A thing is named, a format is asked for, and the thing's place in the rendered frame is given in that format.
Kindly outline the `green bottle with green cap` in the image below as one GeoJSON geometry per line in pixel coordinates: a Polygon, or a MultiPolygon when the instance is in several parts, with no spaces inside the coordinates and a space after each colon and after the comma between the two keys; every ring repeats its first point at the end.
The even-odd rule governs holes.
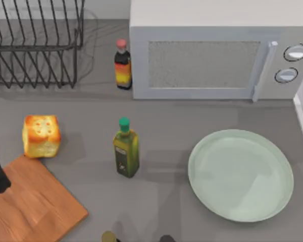
{"type": "Polygon", "coordinates": [[[119,119],[119,130],[113,138],[117,172],[127,178],[132,178],[139,169],[139,137],[130,128],[127,117],[119,119]]]}

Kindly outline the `dark bottle with red cap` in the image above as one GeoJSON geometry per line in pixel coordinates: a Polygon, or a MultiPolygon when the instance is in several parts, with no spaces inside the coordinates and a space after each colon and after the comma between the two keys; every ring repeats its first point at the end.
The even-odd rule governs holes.
{"type": "Polygon", "coordinates": [[[132,86],[131,55],[127,50],[127,41],[116,41],[117,52],[114,57],[115,81],[119,89],[130,90],[132,86]]]}

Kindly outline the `microwave door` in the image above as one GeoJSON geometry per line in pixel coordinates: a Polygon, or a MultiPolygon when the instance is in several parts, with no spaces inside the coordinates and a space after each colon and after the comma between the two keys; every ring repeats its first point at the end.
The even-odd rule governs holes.
{"type": "Polygon", "coordinates": [[[252,99],[279,34],[261,27],[130,27],[135,99],[252,99]]]}

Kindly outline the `pale green plate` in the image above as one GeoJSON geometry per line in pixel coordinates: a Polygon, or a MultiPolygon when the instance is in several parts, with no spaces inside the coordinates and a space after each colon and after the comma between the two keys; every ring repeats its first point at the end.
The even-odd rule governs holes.
{"type": "Polygon", "coordinates": [[[245,130],[220,130],[202,138],[189,156],[187,170],[200,202],[236,222],[277,215],[294,190],[284,153],[265,137],[245,130]]]}

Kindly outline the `golden bread loaf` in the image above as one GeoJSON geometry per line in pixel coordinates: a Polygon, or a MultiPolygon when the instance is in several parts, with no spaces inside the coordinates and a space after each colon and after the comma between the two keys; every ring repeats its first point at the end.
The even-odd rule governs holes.
{"type": "Polygon", "coordinates": [[[51,158],[58,153],[61,133],[55,115],[27,115],[22,129],[24,155],[51,158]]]}

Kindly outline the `pale microwave oven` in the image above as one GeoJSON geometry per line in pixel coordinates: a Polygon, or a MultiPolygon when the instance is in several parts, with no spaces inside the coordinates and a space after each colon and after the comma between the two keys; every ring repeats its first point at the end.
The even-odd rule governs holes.
{"type": "Polygon", "coordinates": [[[278,46],[258,100],[293,99],[303,80],[303,59],[284,51],[303,44],[303,0],[131,0],[130,27],[261,27],[279,34],[278,46]],[[278,83],[275,74],[295,68],[298,76],[278,83]]]}

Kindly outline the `olive bottle cap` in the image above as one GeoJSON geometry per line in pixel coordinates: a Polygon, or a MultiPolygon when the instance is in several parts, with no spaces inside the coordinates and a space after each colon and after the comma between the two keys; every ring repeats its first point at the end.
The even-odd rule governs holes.
{"type": "Polygon", "coordinates": [[[102,234],[101,242],[117,242],[117,237],[113,232],[108,230],[102,234]]]}

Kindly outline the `small microwave knob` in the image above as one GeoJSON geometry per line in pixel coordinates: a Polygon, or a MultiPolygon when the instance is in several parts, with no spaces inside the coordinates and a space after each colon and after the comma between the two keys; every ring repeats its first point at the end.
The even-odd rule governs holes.
{"type": "Polygon", "coordinates": [[[298,71],[295,68],[281,69],[275,74],[275,81],[278,83],[292,82],[298,76],[298,71]]]}

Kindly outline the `wooden cutting board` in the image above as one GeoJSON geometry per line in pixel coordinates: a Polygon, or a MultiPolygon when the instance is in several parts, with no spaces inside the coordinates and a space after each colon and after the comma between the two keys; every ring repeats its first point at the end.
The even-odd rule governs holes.
{"type": "Polygon", "coordinates": [[[12,185],[0,194],[0,242],[60,242],[88,211],[37,159],[4,167],[12,185]]]}

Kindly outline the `large microwave knob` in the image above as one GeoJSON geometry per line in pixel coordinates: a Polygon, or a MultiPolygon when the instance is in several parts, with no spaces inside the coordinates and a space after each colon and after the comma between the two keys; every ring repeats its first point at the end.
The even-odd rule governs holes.
{"type": "Polygon", "coordinates": [[[303,59],[303,44],[290,46],[284,51],[284,59],[288,62],[296,62],[303,59]]]}

